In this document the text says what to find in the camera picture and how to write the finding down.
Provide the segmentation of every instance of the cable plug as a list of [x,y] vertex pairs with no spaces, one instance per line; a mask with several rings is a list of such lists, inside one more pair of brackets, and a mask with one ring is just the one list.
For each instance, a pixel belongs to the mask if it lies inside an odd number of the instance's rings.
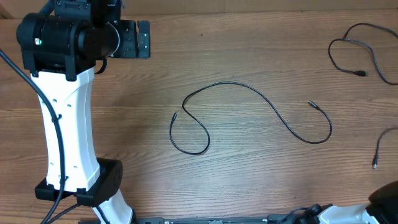
[[319,110],[320,108],[319,108],[319,106],[318,105],[316,105],[314,102],[312,102],[312,101],[309,101],[308,102],[312,107],[314,107],[315,109],[317,109],[317,110]]
[[360,71],[354,71],[353,73],[354,73],[355,75],[358,75],[358,76],[361,76],[361,77],[365,77],[365,76],[368,75],[365,71],[362,71],[362,70],[360,70]]
[[173,115],[172,123],[174,123],[175,119],[177,118],[177,114],[178,114],[178,112],[176,111],[176,112],[174,113],[174,115]]
[[377,161],[379,160],[379,158],[377,156],[374,157],[373,162],[372,162],[372,169],[376,169],[377,168]]

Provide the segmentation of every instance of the wooden table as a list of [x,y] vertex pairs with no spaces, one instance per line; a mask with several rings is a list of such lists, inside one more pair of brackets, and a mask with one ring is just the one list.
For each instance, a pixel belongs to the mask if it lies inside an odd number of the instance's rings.
[[[128,19],[151,22],[152,58],[110,59],[94,82],[92,117],[96,154],[123,161],[121,190],[138,217],[253,217],[314,203],[352,205],[397,180],[396,132],[382,140],[377,170],[371,163],[379,135],[398,126],[398,87],[380,79],[360,46],[337,43],[332,53],[342,67],[368,71],[364,78],[336,70],[327,52],[331,40],[358,22],[398,31],[396,10]],[[0,43],[22,67],[19,23],[0,21]],[[370,27],[349,36],[371,44],[385,76],[398,82],[395,37]],[[255,93],[218,86],[187,105],[210,132],[208,152],[182,154],[169,139],[174,112],[182,111],[189,93],[220,81],[261,91],[299,135],[316,141],[328,134],[328,123],[308,105],[313,100],[330,116],[333,134],[326,143],[306,144]],[[34,195],[47,173],[39,101],[3,61],[0,94],[0,220],[39,223],[52,205]],[[202,128],[185,113],[174,138],[191,151],[206,144]],[[57,212],[73,203],[73,197],[62,201]],[[78,208],[58,223],[93,217],[91,209]]]

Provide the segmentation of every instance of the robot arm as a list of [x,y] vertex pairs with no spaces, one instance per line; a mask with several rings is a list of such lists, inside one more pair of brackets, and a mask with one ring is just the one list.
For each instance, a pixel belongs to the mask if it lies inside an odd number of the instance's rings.
[[91,130],[91,88],[96,60],[149,58],[149,22],[120,20],[120,0],[49,1],[55,16],[28,14],[17,29],[24,68],[49,99],[63,136],[65,164],[60,160],[57,134],[45,103],[42,107],[49,154],[46,178],[36,186],[36,197],[56,201],[76,196],[93,207],[101,223],[130,224],[133,210],[119,190],[121,161],[96,158]]
[[[69,82],[61,73],[39,72],[32,76],[33,82],[44,92],[58,114],[65,148],[66,194],[90,191],[100,177],[100,164],[95,157],[93,134],[91,130],[91,87],[94,80],[94,69],[90,68],[76,76],[76,81]],[[40,100],[42,106],[49,169],[45,189],[52,186],[60,189],[60,157],[55,128],[51,115]],[[38,198],[43,196],[40,186],[36,188]],[[93,207],[101,223],[130,224],[132,209],[125,203],[120,190],[109,200]]]

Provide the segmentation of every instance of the black cable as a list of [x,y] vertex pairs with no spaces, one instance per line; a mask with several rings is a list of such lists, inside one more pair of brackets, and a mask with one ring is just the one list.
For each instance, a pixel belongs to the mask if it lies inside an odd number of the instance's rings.
[[331,62],[333,63],[333,65],[334,65],[338,70],[340,70],[340,71],[342,71],[342,72],[352,73],[352,74],[355,74],[355,75],[358,75],[358,76],[361,76],[361,77],[367,76],[366,72],[365,72],[365,71],[362,71],[362,70],[353,71],[353,70],[347,70],[347,69],[343,69],[343,68],[339,67],[339,66],[336,64],[336,62],[333,60],[333,57],[331,56],[331,53],[330,53],[331,45],[332,45],[334,42],[336,42],[336,41],[345,41],[345,42],[351,42],[351,43],[361,44],[361,45],[365,46],[366,48],[368,48],[368,49],[371,51],[372,58],[373,58],[373,64],[374,64],[374,66],[376,67],[376,70],[377,70],[378,74],[380,75],[381,79],[382,79],[385,83],[387,83],[387,84],[389,84],[389,85],[398,85],[398,83],[389,82],[386,78],[384,78],[384,75],[382,74],[382,72],[381,72],[381,70],[380,70],[380,68],[379,68],[379,65],[378,65],[378,63],[377,63],[376,56],[375,56],[375,54],[374,54],[373,48],[372,48],[370,45],[368,45],[368,44],[365,43],[365,42],[359,41],[359,40],[347,39],[347,35],[348,35],[349,31],[350,31],[352,28],[354,28],[354,27],[356,27],[356,26],[359,26],[359,25],[365,25],[365,26],[374,27],[374,28],[377,28],[377,29],[380,29],[380,30],[384,30],[384,31],[386,31],[386,32],[388,32],[388,33],[390,33],[390,34],[392,34],[392,35],[394,35],[395,37],[398,38],[398,34],[397,34],[397,33],[395,33],[394,31],[392,31],[392,30],[390,30],[390,29],[388,29],[388,28],[382,27],[382,26],[378,26],[378,25],[370,24],[370,23],[359,23],[359,24],[355,24],[355,25],[351,26],[351,27],[347,30],[347,32],[345,33],[345,35],[344,35],[343,38],[337,38],[337,39],[332,40],[332,41],[330,42],[329,48],[328,48],[328,53],[329,53],[329,58],[330,58]]
[[268,220],[268,222],[274,222],[274,221],[284,221],[287,217],[289,217],[289,216],[291,216],[291,215],[293,215],[295,212],[297,212],[297,211],[300,211],[300,210],[306,210],[306,209],[308,209],[308,208],[305,208],[305,207],[302,207],[302,208],[297,208],[297,209],[295,209],[295,210],[292,210],[291,212],[289,212],[287,215],[285,215],[285,216],[283,216],[283,217],[280,217],[280,218],[276,218],[276,219],[269,219],[268,217],[267,217],[267,220]]
[[102,211],[102,209],[100,208],[100,206],[95,207],[99,214],[101,215],[101,218],[104,220],[105,224],[111,224],[108,219],[106,219],[104,212]]
[[58,117],[54,111],[54,108],[52,107],[51,103],[49,102],[49,99],[47,99],[47,97],[44,95],[42,90],[14,62],[12,62],[12,60],[1,49],[0,49],[0,56],[38,94],[40,99],[44,102],[47,109],[49,110],[52,121],[55,126],[55,132],[57,134],[57,139],[58,139],[58,148],[60,151],[60,166],[61,166],[61,168],[60,168],[60,170],[61,170],[60,190],[58,191],[57,199],[55,200],[54,204],[52,205],[52,208],[50,209],[47,216],[43,219],[43,221],[42,221],[42,224],[43,224],[43,223],[46,223],[50,219],[51,215],[54,213],[55,209],[57,208],[58,204],[60,203],[60,201],[62,199],[62,195],[63,195],[63,189],[65,187],[65,155],[64,155],[64,151],[63,151],[63,140],[62,140],[61,127],[58,122]]
[[52,11],[54,11],[54,0],[49,0],[43,8],[39,11],[40,14],[43,14],[45,16],[49,16]]
[[393,130],[398,130],[398,128],[389,128],[383,131],[383,133],[381,133],[379,139],[377,140],[377,146],[376,146],[376,153],[373,157],[373,162],[372,162],[372,168],[376,169],[377,168],[377,163],[379,162],[379,150],[380,150],[380,142],[381,142],[381,138],[383,138],[383,136],[385,134],[387,134],[389,131],[393,131]]
[[98,75],[98,74],[101,74],[101,73],[105,72],[105,69],[106,69],[107,64],[108,64],[108,61],[107,61],[107,59],[106,59],[106,57],[105,57],[104,59],[102,59],[102,66],[101,66],[101,68],[100,68],[100,69],[98,70],[98,72],[96,72],[95,74]]
[[205,132],[206,132],[206,134],[207,134],[208,142],[207,142],[207,146],[206,146],[206,148],[205,148],[204,150],[202,150],[202,151],[200,151],[200,152],[187,152],[187,151],[184,151],[184,150],[180,149],[180,148],[176,145],[176,143],[174,142],[173,137],[172,137],[172,127],[173,127],[173,124],[174,124],[175,119],[177,118],[177,112],[174,113],[173,118],[172,118],[172,121],[171,121],[171,123],[170,123],[170,131],[169,131],[169,133],[170,133],[170,140],[171,140],[171,142],[173,143],[173,145],[174,145],[179,151],[181,151],[181,152],[183,152],[183,153],[186,153],[186,154],[189,154],[189,155],[199,155],[199,154],[202,154],[202,153],[206,152],[206,150],[208,149],[208,147],[209,147],[209,145],[210,145],[210,135],[209,135],[209,132],[207,131],[207,129],[205,128],[205,126],[204,126],[199,120],[197,120],[192,114],[190,114],[190,113],[185,109],[185,104],[188,102],[188,100],[189,100],[191,97],[193,97],[193,96],[196,95],[197,93],[199,93],[199,92],[201,92],[201,91],[203,91],[203,90],[206,90],[207,88],[210,88],[210,87],[213,87],[213,86],[217,86],[217,85],[222,85],[222,84],[239,85],[239,86],[246,87],[246,88],[248,88],[248,89],[250,89],[250,90],[252,90],[252,91],[255,91],[258,95],[262,96],[262,97],[268,102],[268,104],[272,107],[272,109],[274,109],[275,113],[278,115],[278,117],[280,118],[280,120],[285,124],[286,128],[287,128],[296,138],[298,138],[299,140],[301,140],[301,141],[303,141],[303,142],[305,142],[305,143],[309,143],[309,144],[320,144],[320,143],[323,143],[323,142],[327,141],[327,140],[330,138],[330,136],[331,136],[332,125],[331,125],[331,121],[330,121],[329,116],[328,116],[318,105],[316,105],[316,104],[315,104],[314,102],[312,102],[312,101],[309,101],[310,105],[313,106],[313,107],[314,107],[315,109],[317,109],[318,111],[320,111],[321,113],[323,113],[323,115],[325,115],[325,117],[326,117],[327,120],[329,121],[329,125],[330,125],[330,132],[329,132],[328,137],[326,137],[326,138],[325,138],[324,140],[322,140],[322,141],[317,141],[317,142],[305,140],[305,139],[301,138],[298,134],[296,134],[296,133],[293,131],[293,129],[286,123],[286,121],[281,117],[281,115],[279,114],[279,112],[276,110],[275,106],[266,98],[266,96],[264,96],[264,95],[263,95],[262,93],[260,93],[259,91],[255,90],[253,87],[250,87],[250,86],[248,86],[248,85],[245,85],[245,84],[242,84],[242,83],[238,83],[238,82],[218,82],[218,83],[214,83],[214,84],[208,85],[208,86],[206,86],[206,87],[203,87],[203,88],[201,88],[200,90],[194,91],[193,93],[191,93],[191,94],[189,94],[187,97],[185,97],[184,101],[182,102],[182,109],[183,109],[191,118],[193,118],[193,119],[205,130]]
[[53,223],[55,220],[58,220],[62,215],[72,211],[73,209],[75,209],[75,208],[77,208],[79,206],[80,206],[79,204],[72,205],[71,207],[65,209],[63,212],[59,213],[54,218],[52,218],[50,221],[48,221],[47,224]]
[[375,24],[371,24],[371,23],[367,23],[367,22],[360,22],[359,24],[355,24],[355,25],[351,26],[351,27],[347,30],[347,32],[346,32],[346,34],[344,35],[343,38],[345,39],[345,38],[347,37],[349,31],[350,31],[352,28],[354,28],[354,27],[356,27],[356,26],[360,26],[360,25],[370,26],[370,27],[373,27],[373,28],[377,28],[377,29],[380,29],[380,30],[384,30],[384,31],[389,32],[390,34],[392,34],[392,35],[394,35],[394,36],[396,36],[396,37],[398,38],[398,34],[397,34],[396,32],[394,32],[394,31],[392,31],[392,30],[390,30],[390,29],[388,29],[388,28],[386,28],[386,27],[382,27],[382,26],[375,25]]

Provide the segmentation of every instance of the black bracket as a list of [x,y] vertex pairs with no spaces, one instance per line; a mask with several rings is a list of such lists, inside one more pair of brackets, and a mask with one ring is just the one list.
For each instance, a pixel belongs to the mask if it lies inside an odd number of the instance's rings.
[[[62,195],[63,199],[74,195],[79,205],[97,207],[118,192],[123,176],[122,162],[102,158],[97,158],[97,161],[100,169],[99,178],[89,191],[85,189],[78,189],[77,192],[64,191]],[[36,198],[41,200],[54,202],[58,196],[58,192],[59,190],[55,190],[53,185],[47,185],[46,179],[42,180],[35,187]]]
[[150,58],[150,24],[149,21],[113,21],[120,35],[120,46],[114,58]]

